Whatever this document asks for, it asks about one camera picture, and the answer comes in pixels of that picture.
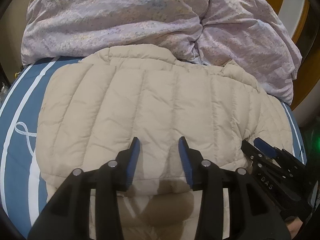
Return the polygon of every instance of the blue bed sheet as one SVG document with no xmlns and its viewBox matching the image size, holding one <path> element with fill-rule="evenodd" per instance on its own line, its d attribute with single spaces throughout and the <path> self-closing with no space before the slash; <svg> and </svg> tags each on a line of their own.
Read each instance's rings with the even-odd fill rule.
<svg viewBox="0 0 320 240">
<path fill-rule="evenodd" d="M 10 220 L 27 237 L 46 204 L 47 191 L 35 157 L 38 114 L 52 74 L 80 58 L 47 58 L 29 65 L 12 85 L 0 108 L 0 195 Z M 297 123 L 285 103 L 292 128 L 294 155 L 306 163 Z"/>
</svg>

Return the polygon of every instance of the quilted panel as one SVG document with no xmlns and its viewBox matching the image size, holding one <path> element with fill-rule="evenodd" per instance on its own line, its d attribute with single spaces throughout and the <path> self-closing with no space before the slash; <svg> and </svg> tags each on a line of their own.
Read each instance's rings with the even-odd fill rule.
<svg viewBox="0 0 320 240">
<path fill-rule="evenodd" d="M 230 170 L 247 165 L 243 139 L 260 136 L 292 148 L 280 102 L 235 62 L 180 62 L 154 45 L 107 48 L 58 69 L 45 92 L 37 134 L 49 198 L 74 168 L 97 169 L 134 136 L 140 139 L 133 186 L 118 200 L 126 239 L 194 237 L 201 192 L 190 192 L 185 182 L 181 136 Z"/>
</svg>

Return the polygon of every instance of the bed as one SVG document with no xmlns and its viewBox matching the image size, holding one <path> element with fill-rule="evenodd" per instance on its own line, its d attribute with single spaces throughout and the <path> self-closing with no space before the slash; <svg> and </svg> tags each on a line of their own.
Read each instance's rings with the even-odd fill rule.
<svg viewBox="0 0 320 240">
<path fill-rule="evenodd" d="M 79 59 L 46 58 L 26 66 L 1 106 L 1 217 L 8 227 L 18 231 L 15 233 L 19 237 L 27 237 L 47 199 L 46 185 L 34 155 L 37 120 L 45 88 L 55 70 Z M 292 151 L 305 164 L 307 157 L 299 127 L 290 107 L 284 102 L 281 104 L 292 130 Z"/>
</svg>

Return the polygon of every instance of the plastic bag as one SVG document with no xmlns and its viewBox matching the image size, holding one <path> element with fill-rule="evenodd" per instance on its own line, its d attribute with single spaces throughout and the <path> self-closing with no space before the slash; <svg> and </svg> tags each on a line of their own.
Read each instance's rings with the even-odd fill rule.
<svg viewBox="0 0 320 240">
<path fill-rule="evenodd" d="M 4 102 L 5 97 L 8 94 L 8 91 L 9 91 L 8 87 L 4 83 L 2 83 L 2 86 L 1 86 L 1 89 L 0 89 L 0 106 Z"/>
</svg>

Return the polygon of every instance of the mattress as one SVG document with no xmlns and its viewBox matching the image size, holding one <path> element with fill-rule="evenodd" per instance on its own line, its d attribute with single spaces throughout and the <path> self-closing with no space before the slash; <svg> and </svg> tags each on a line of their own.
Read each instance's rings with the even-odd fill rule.
<svg viewBox="0 0 320 240">
<path fill-rule="evenodd" d="M 45 88 L 52 74 L 80 58 L 46 58 L 29 65 L 12 85 L 0 108 L 0 195 L 4 211 L 27 237 L 44 208 L 47 191 L 36 162 L 35 143 L 38 114 Z M 297 123 L 289 106 L 281 102 L 293 138 L 293 154 L 306 163 L 305 150 Z"/>
</svg>

